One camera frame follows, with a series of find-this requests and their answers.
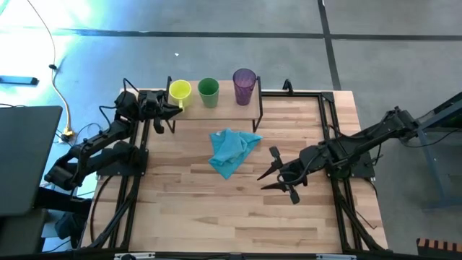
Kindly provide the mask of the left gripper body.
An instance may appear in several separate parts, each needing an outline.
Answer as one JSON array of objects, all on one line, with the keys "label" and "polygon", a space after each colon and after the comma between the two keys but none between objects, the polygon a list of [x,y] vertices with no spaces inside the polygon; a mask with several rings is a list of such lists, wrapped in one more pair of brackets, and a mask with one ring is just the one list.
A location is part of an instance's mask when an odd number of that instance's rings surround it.
[{"label": "left gripper body", "polygon": [[166,101],[165,91],[147,91],[141,96],[139,120],[153,120],[153,127],[157,134],[163,134],[165,128],[162,126],[161,120],[169,119],[169,104]]}]

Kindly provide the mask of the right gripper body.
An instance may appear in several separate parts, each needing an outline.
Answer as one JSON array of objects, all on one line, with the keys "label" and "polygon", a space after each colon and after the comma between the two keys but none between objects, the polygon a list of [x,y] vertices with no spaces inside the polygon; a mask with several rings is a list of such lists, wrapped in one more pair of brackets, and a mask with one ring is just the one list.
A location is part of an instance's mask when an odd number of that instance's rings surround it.
[{"label": "right gripper body", "polygon": [[[276,146],[270,147],[269,151],[274,158],[273,162],[283,163],[280,152]],[[283,163],[276,177],[276,183],[283,183],[287,186],[290,200],[293,204],[300,202],[300,197],[295,186],[308,185],[308,175],[324,168],[326,164],[326,146],[309,146],[299,153],[295,160]]]}]

